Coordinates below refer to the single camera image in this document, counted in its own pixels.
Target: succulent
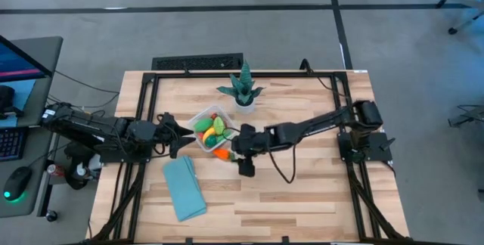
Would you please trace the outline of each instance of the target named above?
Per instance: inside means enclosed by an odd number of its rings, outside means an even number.
[[[231,95],[235,101],[241,106],[248,106],[253,103],[254,98],[260,95],[263,87],[258,87],[252,90],[252,86],[256,81],[252,80],[250,75],[250,67],[247,62],[244,62],[240,69],[240,76],[237,79],[234,74],[230,74],[230,80],[233,87],[220,86],[217,88],[220,92]]]

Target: orange toy carrot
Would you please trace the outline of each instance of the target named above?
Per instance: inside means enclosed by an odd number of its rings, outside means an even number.
[[[231,159],[231,152],[229,150],[223,149],[216,149],[213,151],[213,154],[222,160],[230,160]]]

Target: black floor stripe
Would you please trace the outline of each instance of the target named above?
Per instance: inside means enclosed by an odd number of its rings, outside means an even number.
[[[63,9],[0,9],[0,14],[131,14],[201,11],[311,11],[330,10],[331,5],[233,5],[140,8],[63,8]]]
[[[340,40],[341,51],[343,53],[343,66],[347,70],[353,69],[351,57],[349,56],[348,42],[346,40],[345,27],[343,25],[343,18],[341,17],[340,5],[338,0],[331,0],[333,6],[334,21],[336,23],[336,31],[338,32],[338,39]]]
[[[431,10],[437,9],[435,4],[376,4],[376,5],[340,5],[341,10]],[[445,4],[441,8],[469,8],[462,4]]]
[[[210,12],[210,11],[314,11],[314,10],[427,10],[435,9],[435,4],[395,4],[395,5],[226,5],[226,6],[184,6],[184,7],[133,7],[133,8],[38,8],[0,9],[0,14],[136,14],[171,12]],[[442,8],[468,8],[460,4],[445,4]]]

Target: potted plant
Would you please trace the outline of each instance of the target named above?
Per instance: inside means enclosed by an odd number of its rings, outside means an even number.
[[[263,87],[252,90],[255,81],[252,80],[252,76],[250,75],[249,64],[244,62],[240,69],[239,79],[233,74],[230,74],[230,79],[233,87],[220,86],[217,90],[235,98],[235,107],[238,112],[252,113],[256,108],[254,99],[260,95]]]

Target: teal towel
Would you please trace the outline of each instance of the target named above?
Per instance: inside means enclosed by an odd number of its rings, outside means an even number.
[[[190,157],[182,156],[167,163],[163,174],[180,222],[206,213],[205,200]]]

